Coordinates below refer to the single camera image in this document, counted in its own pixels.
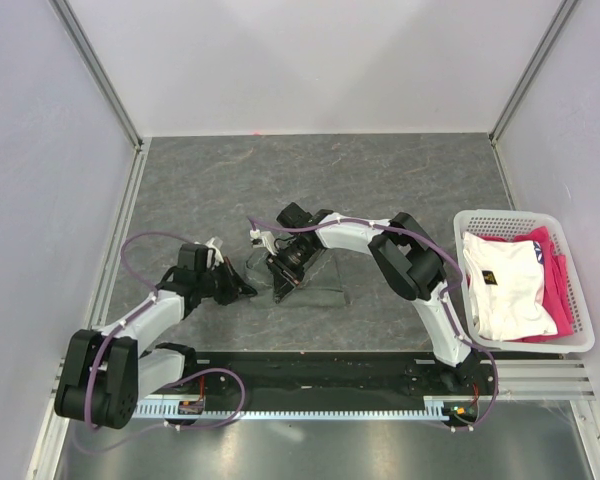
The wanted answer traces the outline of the grey cloth napkin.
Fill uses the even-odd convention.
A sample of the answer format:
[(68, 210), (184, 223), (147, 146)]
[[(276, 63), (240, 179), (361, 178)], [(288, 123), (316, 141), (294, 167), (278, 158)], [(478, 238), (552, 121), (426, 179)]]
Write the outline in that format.
[(340, 270), (334, 254), (324, 253), (309, 268), (301, 285), (280, 303), (274, 301), (273, 276), (265, 265), (268, 252), (255, 250), (244, 262), (245, 280), (258, 295), (250, 303), (260, 309), (282, 308), (341, 308), (347, 305)]

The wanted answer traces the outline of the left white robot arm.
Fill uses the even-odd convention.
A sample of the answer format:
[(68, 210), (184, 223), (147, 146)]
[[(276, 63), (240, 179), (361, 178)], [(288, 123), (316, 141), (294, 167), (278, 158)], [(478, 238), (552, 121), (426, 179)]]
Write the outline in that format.
[(146, 396), (162, 389), (191, 392), (200, 378), (195, 349), (159, 337), (206, 299), (227, 306), (256, 294), (215, 239), (182, 244), (176, 264), (140, 305), (106, 327), (73, 334), (55, 414), (92, 428), (121, 429)]

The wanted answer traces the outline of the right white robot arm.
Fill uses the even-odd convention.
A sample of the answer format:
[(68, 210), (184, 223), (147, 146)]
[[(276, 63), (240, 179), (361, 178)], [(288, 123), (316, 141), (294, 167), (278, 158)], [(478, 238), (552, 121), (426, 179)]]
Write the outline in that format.
[(339, 249), (369, 255), (391, 290), (416, 309), (432, 343), (440, 386), (457, 394), (473, 383), (479, 358), (451, 302), (445, 252), (411, 215), (401, 212), (392, 219), (369, 220), (331, 210), (311, 214), (291, 203), (277, 222), (278, 230), (292, 238), (284, 247), (278, 247), (275, 238), (266, 241), (276, 303), (301, 285), (323, 252)]

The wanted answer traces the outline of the white plastic basket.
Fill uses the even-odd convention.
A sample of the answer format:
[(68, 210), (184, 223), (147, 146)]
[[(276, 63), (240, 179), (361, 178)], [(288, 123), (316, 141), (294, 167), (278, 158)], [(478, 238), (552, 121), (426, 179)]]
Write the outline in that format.
[(504, 351), (533, 352), (546, 354), (583, 353), (591, 350), (595, 335), (581, 289), (577, 271), (568, 242), (560, 223), (553, 217), (527, 211), (511, 210), (464, 210), (455, 215), (454, 234), (458, 264), (466, 267), (462, 253), (463, 234), (469, 232), (481, 238), (511, 241), (520, 235), (529, 234), (537, 228), (546, 228), (548, 238), (554, 244), (554, 251), (565, 257), (566, 298), (572, 315), (573, 333), (562, 337), (551, 337), (539, 342), (522, 340), (496, 341), (479, 334), (478, 320), (471, 312), (469, 285), (462, 282), (461, 291), (467, 318), (469, 336), (478, 344)]

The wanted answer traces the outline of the white cloth in basket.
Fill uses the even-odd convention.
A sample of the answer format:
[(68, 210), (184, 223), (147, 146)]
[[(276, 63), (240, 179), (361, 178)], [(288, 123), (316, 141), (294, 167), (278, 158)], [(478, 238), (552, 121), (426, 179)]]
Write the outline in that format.
[(503, 342), (558, 333), (543, 306), (545, 269), (539, 243), (485, 240), (466, 232), (463, 257), (481, 337)]

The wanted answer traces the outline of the pink cloth in basket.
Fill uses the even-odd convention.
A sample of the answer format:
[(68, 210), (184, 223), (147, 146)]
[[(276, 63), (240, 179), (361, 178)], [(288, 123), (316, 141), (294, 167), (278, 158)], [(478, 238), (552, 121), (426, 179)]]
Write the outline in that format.
[(521, 339), (525, 343), (543, 343), (552, 339), (571, 336), (574, 319), (568, 300), (568, 271), (566, 256), (558, 254), (546, 227), (539, 227), (526, 235), (514, 238), (515, 242), (533, 241), (539, 248), (544, 266), (543, 308), (557, 327), (555, 335), (530, 336)]

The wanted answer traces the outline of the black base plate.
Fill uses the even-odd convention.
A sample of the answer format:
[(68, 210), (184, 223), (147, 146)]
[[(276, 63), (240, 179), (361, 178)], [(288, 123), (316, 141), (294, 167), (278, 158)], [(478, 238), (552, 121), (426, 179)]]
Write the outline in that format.
[(247, 392), (301, 391), (332, 393), (356, 390), (398, 397), (468, 396), (484, 398), (494, 392), (493, 367), (474, 352), (458, 367), (447, 366), (429, 352), (203, 352), (192, 370), (202, 376), (159, 389), (161, 393), (219, 396), (236, 383), (224, 368), (237, 374)]

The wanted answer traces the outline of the left aluminium frame post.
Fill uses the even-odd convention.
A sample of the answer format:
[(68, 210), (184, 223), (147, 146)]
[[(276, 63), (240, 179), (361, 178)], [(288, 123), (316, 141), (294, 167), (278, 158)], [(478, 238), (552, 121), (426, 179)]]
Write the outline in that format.
[(120, 124), (126, 138), (133, 148), (139, 151), (144, 144), (143, 138), (133, 124), (129, 113), (116, 92), (111, 79), (106, 73), (102, 62), (70, 2), (66, 0), (50, 0), (49, 3), (77, 49), (104, 100)]

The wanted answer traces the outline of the aluminium frame post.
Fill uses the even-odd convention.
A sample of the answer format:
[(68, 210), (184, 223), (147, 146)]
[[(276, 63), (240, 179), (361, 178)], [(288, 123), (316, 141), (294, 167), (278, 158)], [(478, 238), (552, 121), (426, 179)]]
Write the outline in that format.
[(488, 135), (493, 147), (504, 135), (579, 4), (579, 0), (562, 0), (559, 3)]
[(70, 2), (66, 0), (50, 0), (49, 3), (77, 49), (104, 100), (120, 124), (126, 138), (133, 148), (139, 151), (144, 144), (143, 138), (133, 124), (129, 113), (116, 92), (111, 79), (106, 73), (102, 62)]

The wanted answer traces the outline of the right aluminium frame post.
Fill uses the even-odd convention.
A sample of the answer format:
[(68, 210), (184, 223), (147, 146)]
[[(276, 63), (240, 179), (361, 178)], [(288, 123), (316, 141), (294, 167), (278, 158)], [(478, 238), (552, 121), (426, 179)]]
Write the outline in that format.
[(579, 0), (562, 0), (559, 3), (488, 135), (493, 147), (504, 135), (579, 4)]

